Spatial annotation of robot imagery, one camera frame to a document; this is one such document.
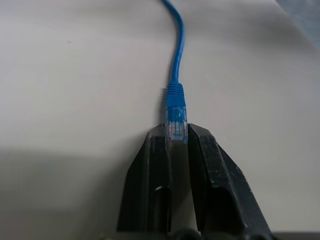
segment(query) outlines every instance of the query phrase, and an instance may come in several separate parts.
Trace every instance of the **blue ethernet cable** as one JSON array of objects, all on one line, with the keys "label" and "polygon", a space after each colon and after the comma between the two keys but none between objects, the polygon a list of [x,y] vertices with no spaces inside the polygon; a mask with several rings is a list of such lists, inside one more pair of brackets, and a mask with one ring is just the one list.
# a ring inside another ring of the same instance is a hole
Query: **blue ethernet cable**
[{"label": "blue ethernet cable", "polygon": [[166,87],[165,130],[170,142],[186,144],[188,142],[187,108],[184,88],[179,83],[179,67],[185,42],[184,23],[179,12],[168,0],[161,1],[174,17],[178,28],[178,41],[171,69],[171,82]]}]

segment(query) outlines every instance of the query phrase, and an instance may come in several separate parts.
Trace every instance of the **white table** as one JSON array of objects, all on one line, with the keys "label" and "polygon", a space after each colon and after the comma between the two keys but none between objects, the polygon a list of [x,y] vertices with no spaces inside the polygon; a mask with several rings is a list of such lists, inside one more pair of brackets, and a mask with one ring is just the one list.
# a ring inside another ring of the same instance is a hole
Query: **white table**
[{"label": "white table", "polygon": [[[272,231],[319,230],[319,53],[272,0],[173,3],[188,121],[240,166]],[[0,32],[0,239],[113,231],[128,167],[162,122],[169,13],[158,0],[10,0]]]}]

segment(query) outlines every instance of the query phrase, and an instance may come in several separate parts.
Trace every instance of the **white surface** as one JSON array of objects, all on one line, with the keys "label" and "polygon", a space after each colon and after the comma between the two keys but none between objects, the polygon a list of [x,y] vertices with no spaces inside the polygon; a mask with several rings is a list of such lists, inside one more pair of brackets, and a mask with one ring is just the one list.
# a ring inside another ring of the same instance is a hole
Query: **white surface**
[{"label": "white surface", "polygon": [[[188,121],[272,231],[320,229],[320,55],[271,0],[174,0]],[[0,3],[0,238],[97,239],[160,123],[175,28],[158,0]]]}]

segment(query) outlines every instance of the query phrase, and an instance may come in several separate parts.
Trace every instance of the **ethernet cable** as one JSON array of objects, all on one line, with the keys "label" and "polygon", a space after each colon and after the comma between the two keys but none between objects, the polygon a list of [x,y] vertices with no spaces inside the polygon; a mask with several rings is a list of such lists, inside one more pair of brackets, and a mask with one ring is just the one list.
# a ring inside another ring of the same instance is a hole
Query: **ethernet cable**
[{"label": "ethernet cable", "polygon": [[184,50],[184,23],[176,8],[168,1],[161,0],[174,17],[178,29],[178,40],[171,69],[171,82],[168,84],[165,106],[165,130],[170,142],[188,142],[187,108],[184,88],[179,83],[179,67]]}]

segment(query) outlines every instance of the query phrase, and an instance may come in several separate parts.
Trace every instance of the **transparent plug housing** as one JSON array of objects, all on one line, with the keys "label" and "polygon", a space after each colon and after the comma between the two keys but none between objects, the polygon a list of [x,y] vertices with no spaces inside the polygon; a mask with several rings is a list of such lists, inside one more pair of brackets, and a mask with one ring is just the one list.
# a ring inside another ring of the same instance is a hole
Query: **transparent plug housing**
[{"label": "transparent plug housing", "polygon": [[188,143],[187,108],[185,106],[167,106],[165,119],[168,140],[175,143]]}]

